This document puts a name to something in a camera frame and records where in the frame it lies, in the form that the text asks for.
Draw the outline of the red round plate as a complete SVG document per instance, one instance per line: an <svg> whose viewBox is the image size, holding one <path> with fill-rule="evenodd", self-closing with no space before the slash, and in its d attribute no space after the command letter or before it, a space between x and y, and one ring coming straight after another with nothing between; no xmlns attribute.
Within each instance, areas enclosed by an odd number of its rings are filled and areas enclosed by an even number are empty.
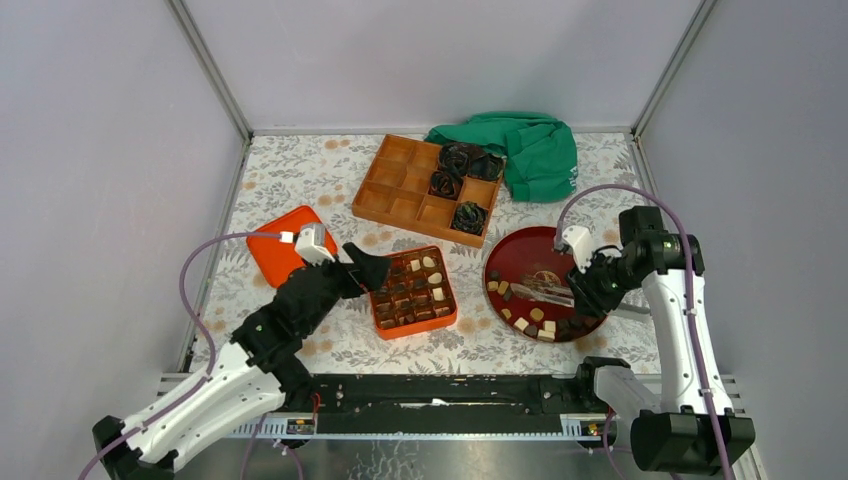
<svg viewBox="0 0 848 480"><path fill-rule="evenodd" d="M521 283L545 292L568 293L566 275L575 266L569 254L554 251L553 227L528 227L501 239L483 268L483 287L497 316L518 334L540 342L567 343L586 337L605 322L568 308L519 298L510 289Z"/></svg>

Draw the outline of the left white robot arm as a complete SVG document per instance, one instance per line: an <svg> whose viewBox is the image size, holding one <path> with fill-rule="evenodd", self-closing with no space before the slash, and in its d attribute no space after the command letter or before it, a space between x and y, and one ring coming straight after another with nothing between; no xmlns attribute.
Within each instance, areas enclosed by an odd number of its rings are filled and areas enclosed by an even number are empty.
<svg viewBox="0 0 848 480"><path fill-rule="evenodd" d="M93 461L112 479L171 479L255 417L280 408L313 410L315 387L297 352L339 301L383 287L392 263L352 243L343 250L348 262L331 255L294 270L206 369L134 415L101 419L92 429L99 449Z"/></svg>

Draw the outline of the metal serving tongs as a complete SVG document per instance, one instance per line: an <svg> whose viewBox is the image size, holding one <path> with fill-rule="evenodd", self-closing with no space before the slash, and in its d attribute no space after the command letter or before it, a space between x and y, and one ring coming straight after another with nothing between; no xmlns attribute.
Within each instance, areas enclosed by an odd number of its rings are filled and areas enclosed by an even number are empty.
<svg viewBox="0 0 848 480"><path fill-rule="evenodd" d="M521 283L511 283L510 289L515 296L525 300L550 303L568 308L574 307L574 299L568 293L549 293Z"/></svg>

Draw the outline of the orange chocolate box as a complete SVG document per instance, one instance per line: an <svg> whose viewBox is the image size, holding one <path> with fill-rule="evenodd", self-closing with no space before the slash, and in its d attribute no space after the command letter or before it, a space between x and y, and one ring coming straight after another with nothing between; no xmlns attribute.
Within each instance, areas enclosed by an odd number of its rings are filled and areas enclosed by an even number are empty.
<svg viewBox="0 0 848 480"><path fill-rule="evenodd" d="M435 260L434 268L423 266L425 256ZM394 252L388 257L392 259L389 278L382 288L370 294L377 335L383 340L394 340L453 325L458 317L458 304L440 248L424 246ZM420 261L419 271L410 270L411 260ZM430 285L427 278L436 272L444 279L439 285ZM432 290L437 287L445 294L441 302L433 300Z"/></svg>

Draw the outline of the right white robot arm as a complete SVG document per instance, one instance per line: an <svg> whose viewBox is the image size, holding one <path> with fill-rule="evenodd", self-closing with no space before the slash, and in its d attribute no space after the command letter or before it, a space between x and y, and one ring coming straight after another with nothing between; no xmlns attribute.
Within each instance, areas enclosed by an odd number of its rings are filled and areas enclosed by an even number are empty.
<svg viewBox="0 0 848 480"><path fill-rule="evenodd" d="M666 229L660 208L636 206L619 216L622 249L602 253L585 227L560 221L555 249L572 256L566 281L580 315L612 314L641 291L653 320L661 390L652 393L629 364L585 360L575 402L597 412L608 405L627 423L636 465L643 471L726 479L754 443L751 419L735 413L714 358L704 306L704 261L697 238Z"/></svg>

